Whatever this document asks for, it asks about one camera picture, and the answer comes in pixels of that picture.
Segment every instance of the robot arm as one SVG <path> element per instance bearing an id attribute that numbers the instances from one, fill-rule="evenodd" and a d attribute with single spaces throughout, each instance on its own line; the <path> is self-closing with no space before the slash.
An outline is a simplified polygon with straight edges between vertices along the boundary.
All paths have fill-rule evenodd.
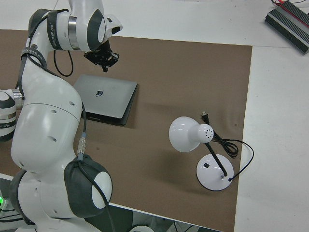
<path id="1" fill-rule="evenodd" d="M 76 158 L 73 141 L 82 101 L 70 84 L 47 69 L 46 60 L 53 50 L 82 50 L 88 59 L 103 54 L 95 64 L 107 71 L 118 59 L 108 38 L 122 26 L 104 15 L 101 0 L 69 2 L 71 12 L 41 9 L 31 17 L 18 79 L 22 96 L 17 90 L 0 90 L 0 137 L 14 135 L 12 159 L 23 169 L 12 181 L 10 198 L 38 232 L 96 231 L 81 218 L 100 213 L 112 194 L 108 172 L 83 152 Z"/>

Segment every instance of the round white lamp base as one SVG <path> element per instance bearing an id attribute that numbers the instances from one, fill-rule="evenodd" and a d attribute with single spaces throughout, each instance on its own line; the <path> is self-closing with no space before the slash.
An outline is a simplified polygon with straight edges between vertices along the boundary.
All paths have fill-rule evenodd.
<path id="1" fill-rule="evenodd" d="M 147 226 L 136 226 L 132 228 L 129 232 L 154 232 L 154 231 Z"/>
<path id="2" fill-rule="evenodd" d="M 231 162 L 222 155 L 217 154 L 218 159 L 224 166 L 227 176 L 224 176 L 221 168 L 211 154 L 204 156 L 197 164 L 197 178 L 205 188 L 212 191 L 220 191 L 227 188 L 234 176 L 234 169 Z"/>

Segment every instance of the silver laptop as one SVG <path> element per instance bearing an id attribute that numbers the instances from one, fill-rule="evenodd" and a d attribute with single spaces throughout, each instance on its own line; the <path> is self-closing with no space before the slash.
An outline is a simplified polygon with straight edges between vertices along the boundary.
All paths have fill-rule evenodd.
<path id="1" fill-rule="evenodd" d="M 87 118 L 125 125 L 137 83 L 127 80 L 82 74 L 76 81 Z"/>

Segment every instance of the white tabletop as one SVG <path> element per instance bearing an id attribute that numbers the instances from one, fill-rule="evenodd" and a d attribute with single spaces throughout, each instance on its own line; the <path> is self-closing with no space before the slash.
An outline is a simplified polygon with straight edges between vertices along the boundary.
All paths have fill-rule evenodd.
<path id="1" fill-rule="evenodd" d="M 309 56 L 264 23 L 270 0 L 103 0 L 119 36 L 253 45 L 244 141 L 255 159 L 239 177 L 236 232 L 307 231 Z M 0 1 L 0 29 L 28 29 L 39 9 L 67 0 Z M 309 0 L 298 4 L 309 12 Z M 244 147 L 241 164 L 250 158 Z"/>

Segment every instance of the brown mat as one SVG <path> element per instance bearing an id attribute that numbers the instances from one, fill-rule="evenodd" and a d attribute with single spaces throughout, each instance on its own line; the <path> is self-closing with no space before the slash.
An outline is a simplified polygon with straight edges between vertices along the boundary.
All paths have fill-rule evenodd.
<path id="1" fill-rule="evenodd" d="M 27 33 L 0 30 L 1 89 L 14 88 L 20 51 Z M 199 119 L 209 113 L 212 126 L 224 138 L 242 139 L 251 46 L 191 43 L 113 37 L 112 50 L 120 59 L 108 73 L 73 52 L 74 84 L 82 74 L 136 81 L 137 95 L 126 126 L 88 122 L 87 154 L 103 164 L 113 179 L 112 202 L 169 218 L 233 231 L 238 179 L 229 188 L 212 192 L 196 177 L 196 165 L 208 154 L 205 146 L 179 153 L 169 143 L 169 126 L 179 116 Z M 52 56 L 49 67 L 52 70 Z M 70 72 L 65 52 L 58 65 Z M 75 140 L 82 129 L 82 120 Z M 0 172 L 14 175 L 11 142 L 0 144 Z M 216 144 L 216 153 L 227 155 Z M 235 173 L 240 155 L 231 160 Z"/>

